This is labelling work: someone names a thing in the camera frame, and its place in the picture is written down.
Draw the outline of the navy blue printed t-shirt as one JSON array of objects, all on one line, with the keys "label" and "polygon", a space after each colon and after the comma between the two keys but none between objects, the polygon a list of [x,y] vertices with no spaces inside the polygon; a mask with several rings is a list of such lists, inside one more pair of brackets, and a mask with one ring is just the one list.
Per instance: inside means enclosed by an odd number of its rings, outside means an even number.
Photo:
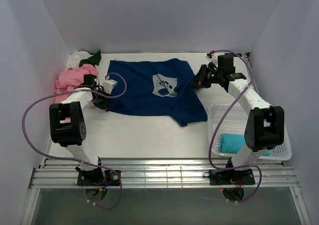
[{"label": "navy blue printed t-shirt", "polygon": [[195,77],[188,62],[112,60],[108,74],[118,85],[110,111],[132,116],[170,116],[180,126],[207,121],[207,113],[188,83]]}]

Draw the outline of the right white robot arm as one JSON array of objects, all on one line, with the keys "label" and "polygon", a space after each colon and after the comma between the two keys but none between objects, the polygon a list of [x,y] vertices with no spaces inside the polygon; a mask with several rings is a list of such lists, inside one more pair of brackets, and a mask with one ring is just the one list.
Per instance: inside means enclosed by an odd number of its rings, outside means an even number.
[{"label": "right white robot arm", "polygon": [[213,50],[207,53],[208,64],[201,65],[199,72],[189,82],[193,88],[210,88],[220,85],[234,97],[231,106],[239,103],[248,115],[244,131],[245,143],[225,167],[225,178],[232,184],[243,178],[243,171],[250,169],[268,150],[283,144],[285,113],[281,106],[266,102],[253,88],[253,78],[247,79],[236,72],[234,58],[242,57],[229,50]]}]

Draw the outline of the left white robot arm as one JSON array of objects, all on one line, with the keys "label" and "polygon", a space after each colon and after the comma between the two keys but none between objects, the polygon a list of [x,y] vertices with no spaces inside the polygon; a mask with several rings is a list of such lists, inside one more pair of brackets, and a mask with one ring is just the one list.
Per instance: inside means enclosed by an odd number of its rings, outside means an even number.
[{"label": "left white robot arm", "polygon": [[54,143],[68,150],[74,159],[79,162],[76,170],[80,179],[101,185],[106,178],[105,171],[100,167],[102,162],[88,145],[84,144],[86,138],[86,125],[82,109],[88,105],[108,111],[110,108],[111,92],[117,85],[114,80],[105,82],[104,88],[98,82],[98,77],[86,74],[83,82],[76,87],[67,99],[49,106],[50,135]]}]

